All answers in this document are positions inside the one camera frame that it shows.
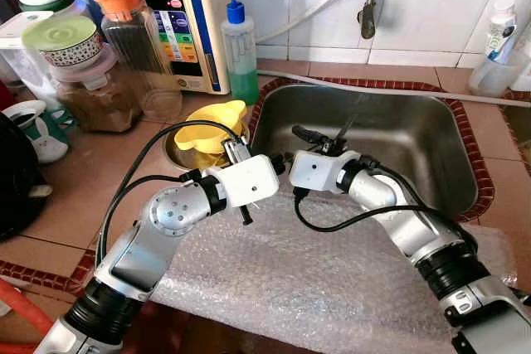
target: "glass jar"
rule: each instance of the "glass jar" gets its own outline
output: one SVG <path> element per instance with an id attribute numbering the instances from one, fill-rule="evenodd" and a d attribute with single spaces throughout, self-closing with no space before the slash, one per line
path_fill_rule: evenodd
<path id="1" fill-rule="evenodd" d="M 133 72 L 137 100 L 154 120 L 175 122 L 182 107 L 178 83 L 158 38 L 158 23 L 144 0 L 96 0 L 104 13 L 101 28 L 119 61 Z"/>
<path id="2" fill-rule="evenodd" d="M 104 44 L 100 58 L 83 70 L 52 68 L 59 81 L 57 97 L 86 131 L 124 132 L 142 112 L 129 69 Z"/>

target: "blue bottle cap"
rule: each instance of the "blue bottle cap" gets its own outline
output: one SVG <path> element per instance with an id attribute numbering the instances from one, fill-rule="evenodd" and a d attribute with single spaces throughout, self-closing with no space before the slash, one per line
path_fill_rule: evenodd
<path id="1" fill-rule="evenodd" d="M 227 4 L 227 20 L 231 24 L 241 24 L 246 20 L 246 9 L 242 2 L 231 0 Z"/>

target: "dish soap bottle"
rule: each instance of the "dish soap bottle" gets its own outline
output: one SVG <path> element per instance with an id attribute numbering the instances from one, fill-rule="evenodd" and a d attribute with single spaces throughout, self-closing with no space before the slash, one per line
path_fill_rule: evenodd
<path id="1" fill-rule="evenodd" d="M 247 105 L 258 101 L 255 23 L 246 16 L 242 2 L 227 4 L 227 19 L 222 22 L 223 43 L 232 96 Z"/>

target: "white hose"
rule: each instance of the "white hose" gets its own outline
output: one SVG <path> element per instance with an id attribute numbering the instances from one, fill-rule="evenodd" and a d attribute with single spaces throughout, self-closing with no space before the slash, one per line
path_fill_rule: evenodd
<path id="1" fill-rule="evenodd" d="M 299 25 L 302 21 L 306 20 L 307 18 L 310 18 L 313 16 L 316 12 L 318 12 L 321 8 L 323 8 L 330 0 L 320 0 L 315 6 L 312 8 L 306 10 L 306 12 L 300 16 L 298 16 L 294 21 L 288 23 L 287 25 L 283 26 L 282 28 L 277 29 L 276 31 L 270 33 L 269 35 L 265 35 L 262 37 L 259 37 L 256 40 L 256 43 L 262 43 L 264 41 L 268 41 L 274 37 L 277 37 L 279 35 L 282 35 L 284 32 L 289 31 L 291 28 L 296 27 Z"/>
<path id="2" fill-rule="evenodd" d="M 370 93 L 373 95 L 419 95 L 421 97 L 436 97 L 438 99 L 457 99 L 459 101 L 470 101 L 474 103 L 510 105 L 514 107 L 531 108 L 531 103 L 528 103 L 526 101 L 517 101 L 515 99 L 497 99 L 493 97 L 479 97 L 477 95 L 459 95 L 455 93 L 445 93 L 440 91 L 373 89 L 361 86 L 342 85 L 340 83 L 332 83 L 324 80 L 313 79 L 309 78 L 308 76 L 286 74 L 284 72 L 277 72 L 275 70 L 258 70 L 258 74 L 265 76 L 276 76 L 292 80 L 300 80 L 301 82 L 311 83 L 312 85 L 328 86 L 334 89 L 351 90 L 357 91 L 359 93 Z"/>

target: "white tiled wall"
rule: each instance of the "white tiled wall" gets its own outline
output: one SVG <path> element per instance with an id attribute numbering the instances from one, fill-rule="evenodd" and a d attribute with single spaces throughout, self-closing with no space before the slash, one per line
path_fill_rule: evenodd
<path id="1" fill-rule="evenodd" d="M 319 0 L 242 0 L 264 36 Z M 308 21 L 258 46 L 259 56 L 308 61 L 472 67 L 482 60 L 494 0 L 385 0 L 376 36 L 355 19 L 365 0 L 333 0 Z M 519 25 L 531 0 L 517 0 Z"/>

